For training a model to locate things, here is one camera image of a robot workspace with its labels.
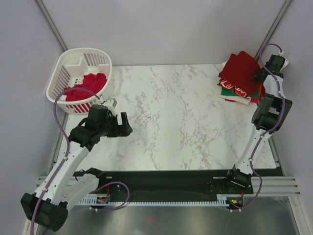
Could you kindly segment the dark red t-shirt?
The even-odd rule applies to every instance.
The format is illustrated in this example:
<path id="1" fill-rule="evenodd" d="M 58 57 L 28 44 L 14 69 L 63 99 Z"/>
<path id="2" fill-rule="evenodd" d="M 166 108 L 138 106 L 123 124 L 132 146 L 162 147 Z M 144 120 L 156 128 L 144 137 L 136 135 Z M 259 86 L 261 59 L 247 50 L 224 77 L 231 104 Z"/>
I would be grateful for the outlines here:
<path id="1" fill-rule="evenodd" d="M 245 51 L 240 51 L 237 55 L 230 55 L 219 73 L 219 78 L 252 96 L 259 91 L 260 82 L 255 78 L 255 74 L 260 69 L 258 62 L 252 56 Z"/>

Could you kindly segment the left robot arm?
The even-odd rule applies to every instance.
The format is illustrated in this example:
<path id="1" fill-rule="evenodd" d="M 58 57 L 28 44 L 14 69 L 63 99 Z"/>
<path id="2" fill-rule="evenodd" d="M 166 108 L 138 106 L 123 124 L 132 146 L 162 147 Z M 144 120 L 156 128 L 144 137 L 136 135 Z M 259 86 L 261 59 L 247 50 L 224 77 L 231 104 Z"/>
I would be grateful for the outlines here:
<path id="1" fill-rule="evenodd" d="M 65 135 L 67 148 L 41 185 L 32 193 L 25 193 L 21 205 L 30 231 L 35 233 L 35 225 L 57 231 L 65 223 L 74 205 L 91 192 L 103 192 L 107 188 L 105 173 L 96 168 L 88 169 L 83 177 L 67 188 L 75 170 L 87 157 L 102 137 L 127 137 L 132 133 L 127 114 L 117 115 L 114 102 L 106 101 L 103 105 L 92 105 L 88 116 Z"/>

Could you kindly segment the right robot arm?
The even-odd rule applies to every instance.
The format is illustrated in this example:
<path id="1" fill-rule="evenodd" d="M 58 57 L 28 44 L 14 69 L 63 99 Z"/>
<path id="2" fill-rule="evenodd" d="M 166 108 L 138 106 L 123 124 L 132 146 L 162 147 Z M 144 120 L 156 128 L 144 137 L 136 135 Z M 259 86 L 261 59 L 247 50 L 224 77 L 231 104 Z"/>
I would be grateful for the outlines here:
<path id="1" fill-rule="evenodd" d="M 254 164 L 265 143 L 278 131 L 287 117 L 292 101 L 283 91 L 284 76 L 281 70 L 288 60 L 279 55 L 271 55 L 265 66 L 257 73 L 267 93 L 261 99 L 252 117 L 252 132 L 240 159 L 223 179 L 223 188 L 228 193 L 251 191 L 251 177 L 255 173 Z"/>

